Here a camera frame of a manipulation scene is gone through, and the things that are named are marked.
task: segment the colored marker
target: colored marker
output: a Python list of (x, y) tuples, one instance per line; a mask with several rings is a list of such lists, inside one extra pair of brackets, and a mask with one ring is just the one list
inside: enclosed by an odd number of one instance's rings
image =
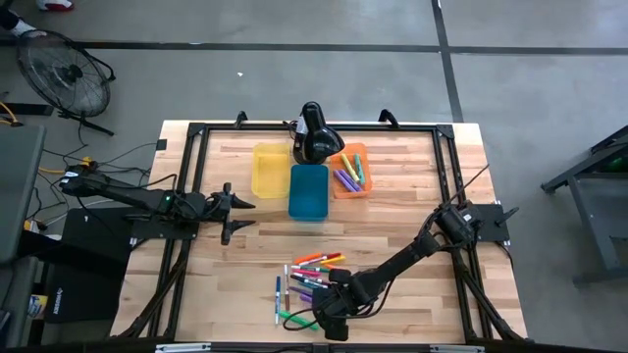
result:
[(286, 310), (290, 311), (290, 292), (288, 291), (288, 265), (284, 265), (284, 277), (286, 278), (286, 292), (284, 293), (286, 299)]
[(312, 290), (314, 290), (314, 289), (318, 288), (318, 287), (317, 287), (316, 285), (314, 285), (314, 284), (311, 284), (311, 283), (304, 283), (304, 282), (302, 282), (302, 281), (300, 281), (300, 280), (298, 280), (298, 281), (297, 281), (297, 283), (298, 283), (298, 285), (304, 286), (304, 287), (309, 288), (309, 289), (312, 289)]
[(301, 298), (302, 301), (307, 302), (307, 303), (312, 303), (312, 297), (309, 295), (305, 295), (305, 294), (301, 294), (298, 296), (299, 298)]
[(301, 289), (299, 287), (295, 287), (295, 286), (292, 286), (292, 285), (290, 286), (290, 290), (293, 290), (293, 291), (295, 291), (297, 293), (300, 293), (300, 294), (305, 294), (307, 296), (312, 296), (312, 293), (308, 292), (307, 290)]
[(351, 178), (351, 176), (349, 176), (345, 171), (340, 171), (340, 175), (342, 177), (344, 177), (344, 179), (351, 184), (351, 187), (353, 187), (354, 189), (356, 189), (357, 191), (362, 191), (362, 187), (360, 187), (360, 185), (358, 185), (357, 182), (353, 181), (353, 179)]
[(336, 258), (336, 257), (338, 257), (340, 255), (342, 255), (342, 254), (341, 253), (333, 253), (333, 254), (317, 257), (315, 259), (311, 259), (311, 260), (299, 263), (298, 266), (305, 266), (305, 265), (317, 263), (319, 261), (325, 261), (325, 260), (329, 260), (329, 259), (334, 259), (334, 258)]
[(309, 267), (309, 266), (292, 265), (291, 267), (293, 269), (301, 269), (301, 270), (307, 270), (307, 271), (316, 271), (316, 272), (321, 272), (321, 273), (328, 273), (330, 271), (329, 269), (315, 268), (315, 267)]
[(344, 179), (344, 177), (342, 176), (342, 174), (341, 174), (339, 171), (334, 171), (334, 177), (336, 177), (336, 179), (337, 179), (338, 181), (340, 181), (340, 183), (344, 186), (344, 188), (345, 188), (347, 191), (350, 191), (350, 192), (355, 192), (355, 191), (357, 191), (357, 190), (355, 190), (355, 189), (353, 188), (353, 186), (351, 186), (351, 183), (350, 183), (350, 182), (348, 182), (346, 179)]
[[(289, 312), (287, 312), (287, 311), (282, 310), (282, 312), (280, 313), (280, 315), (282, 316), (282, 318), (287, 319), (287, 318), (290, 318), (291, 313), (289, 313)], [(309, 321), (307, 321), (307, 320), (305, 320), (305, 319), (303, 319), (303, 318), (301, 318), (301, 317), (299, 317), (299, 316), (297, 316), (297, 315), (292, 316), (292, 317), (290, 318), (290, 320), (291, 320), (293, 323), (299, 324), (302, 328), (303, 328), (303, 327), (306, 327), (306, 326), (308, 326), (308, 328), (310, 328), (310, 329), (312, 329), (312, 330), (317, 330), (317, 329), (319, 328), (319, 327), (318, 327), (318, 325), (316, 325), (316, 324), (314, 324), (314, 325), (310, 326), (310, 325), (312, 324), (311, 322), (309, 322)]]
[(364, 185), (366, 183), (366, 178), (364, 177), (364, 171), (362, 170), (362, 163), (360, 162), (360, 154), (356, 153), (353, 156), (355, 160), (355, 168), (357, 169), (357, 176), (360, 178), (360, 183)]
[(307, 270), (292, 270), (295, 274), (302, 274), (306, 276), (318, 277), (321, 273), (317, 273), (315, 271), (307, 271)]
[(351, 175), (351, 178), (353, 178), (353, 181), (358, 182), (360, 181), (360, 178), (357, 177), (357, 174), (355, 173), (355, 171), (353, 170), (353, 167), (351, 166), (351, 164), (349, 163), (349, 160), (346, 158), (346, 155), (344, 153), (340, 154), (340, 157), (342, 158), (342, 161), (344, 162), (344, 166), (346, 167), (346, 170), (349, 172), (349, 174)]
[(315, 287), (320, 287), (320, 288), (327, 288), (326, 284), (323, 283), (319, 283), (318, 281), (316, 281), (316, 278), (304, 278), (304, 277), (299, 277), (297, 276), (298, 274), (292, 274), (290, 275), (290, 278), (292, 279), (296, 279), (299, 282), (302, 282), (304, 284), (311, 284), (314, 285)]
[(282, 278), (277, 276), (275, 285), (275, 325), (279, 324), (279, 308), (282, 302), (280, 291), (282, 290)]
[(337, 256), (337, 257), (332, 258), (332, 259), (329, 259), (329, 260), (321, 261), (321, 264), (322, 264), (322, 265), (327, 265), (327, 264), (331, 264), (331, 263), (336, 262), (336, 261), (342, 261), (342, 260), (344, 260), (344, 259), (346, 259), (346, 258), (344, 257), (344, 255), (342, 255), (342, 256)]
[(315, 281), (315, 282), (318, 282), (318, 283), (321, 283), (321, 284), (327, 284), (324, 280), (322, 280), (320, 278), (312, 278), (312, 277), (308, 277), (308, 276), (306, 276), (304, 274), (299, 274), (299, 273), (296, 273), (296, 274), (293, 274), (293, 275), (295, 275), (295, 276), (297, 276), (299, 278), (308, 279), (308, 280)]
[(310, 255), (303, 256), (301, 258), (298, 258), (298, 259), (294, 260), (294, 263), (298, 265), (298, 264), (300, 264), (302, 262), (305, 262), (305, 261), (308, 261), (308, 260), (312, 260), (312, 259), (316, 259), (316, 258), (319, 258), (321, 256), (323, 256), (323, 253), (310, 254)]

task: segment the metal stand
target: metal stand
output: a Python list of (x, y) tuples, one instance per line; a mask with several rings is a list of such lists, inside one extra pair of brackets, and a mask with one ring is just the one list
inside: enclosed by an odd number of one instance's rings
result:
[(628, 153), (628, 126), (623, 127), (591, 148), (591, 156), (552, 180), (541, 189), (553, 194), (569, 185), (582, 224), (593, 237), (602, 257), (604, 270), (573, 279), (574, 284), (594, 283), (628, 277), (622, 266), (614, 239), (628, 240), (623, 212), (628, 207), (628, 175), (600, 173), (600, 169)]

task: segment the black fan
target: black fan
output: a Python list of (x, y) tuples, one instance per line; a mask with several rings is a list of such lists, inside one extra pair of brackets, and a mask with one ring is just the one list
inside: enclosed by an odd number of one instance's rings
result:
[[(99, 64), (109, 70), (109, 77)], [(18, 67), (30, 87), (61, 111), (60, 117), (114, 134), (85, 119), (102, 114), (109, 105), (109, 82), (116, 79), (109, 65), (63, 34), (35, 29), (18, 39)]]

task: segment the pink marker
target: pink marker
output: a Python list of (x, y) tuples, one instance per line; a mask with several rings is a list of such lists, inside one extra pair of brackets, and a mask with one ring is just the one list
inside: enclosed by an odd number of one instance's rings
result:
[(321, 273), (317, 273), (316, 271), (307, 271), (307, 270), (292, 270), (292, 271), (296, 274), (302, 274), (302, 275), (307, 275), (307, 276), (312, 276), (312, 277), (318, 277), (321, 275)]

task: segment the concrete floor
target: concrete floor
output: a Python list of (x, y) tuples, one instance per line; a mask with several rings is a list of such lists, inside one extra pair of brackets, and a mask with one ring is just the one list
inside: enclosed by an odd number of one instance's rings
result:
[[(628, 46), (622, 0), (441, 3), (450, 45)], [(429, 0), (82, 0), (62, 15), (39, 14), (30, 0), (15, 8), (34, 25), (80, 39), (438, 44)], [(234, 119), (245, 110), (250, 119), (285, 120), (307, 100), (321, 103), (328, 119), (370, 121), (389, 108), (400, 121), (451, 122), (438, 54), (90, 52), (119, 78), (108, 110), (94, 119), (117, 135), (82, 133), (90, 146), (80, 155), (100, 160), (154, 141), (167, 119)], [(41, 102), (13, 58), (13, 49), (0, 49), (0, 91), (10, 90), (10, 101)], [(530, 337), (628, 349), (628, 286), (573, 286), (571, 278), (596, 269), (599, 259), (568, 191), (550, 197), (539, 188), (626, 124), (628, 57), (454, 55), (452, 61), (464, 120), (481, 126), (497, 196), (521, 208), (509, 227)], [(48, 149), (79, 146), (74, 122), (24, 121), (47, 126)], [(147, 168), (152, 156), (146, 148), (120, 164)], [(42, 164), (63, 167), (51, 156)], [(44, 191), (42, 200), (49, 204), (52, 196)]]

